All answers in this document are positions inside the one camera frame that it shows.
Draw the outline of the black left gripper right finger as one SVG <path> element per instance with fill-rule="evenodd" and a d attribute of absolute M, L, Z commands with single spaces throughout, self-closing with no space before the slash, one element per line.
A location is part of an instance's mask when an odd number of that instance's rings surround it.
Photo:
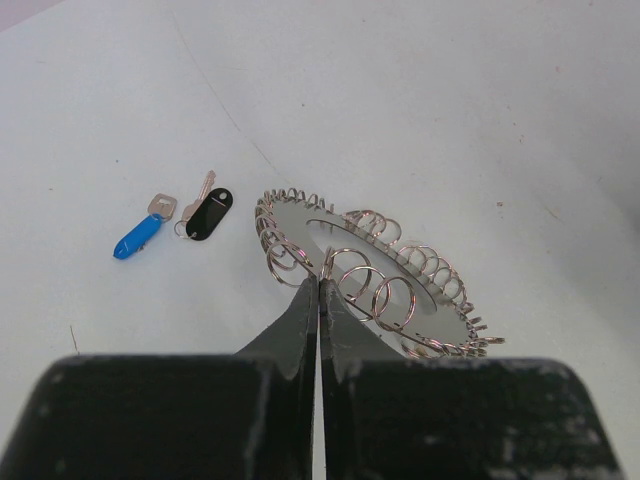
<path fill-rule="evenodd" d="M 620 479 L 588 390 L 541 358 L 409 360 L 319 287 L 331 479 Z"/>

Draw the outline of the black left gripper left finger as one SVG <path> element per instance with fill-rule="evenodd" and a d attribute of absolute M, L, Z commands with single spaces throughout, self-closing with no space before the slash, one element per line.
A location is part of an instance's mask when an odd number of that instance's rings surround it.
<path fill-rule="evenodd" d="M 80 355 L 40 377 L 5 479 L 308 479 L 319 284 L 232 355 Z"/>

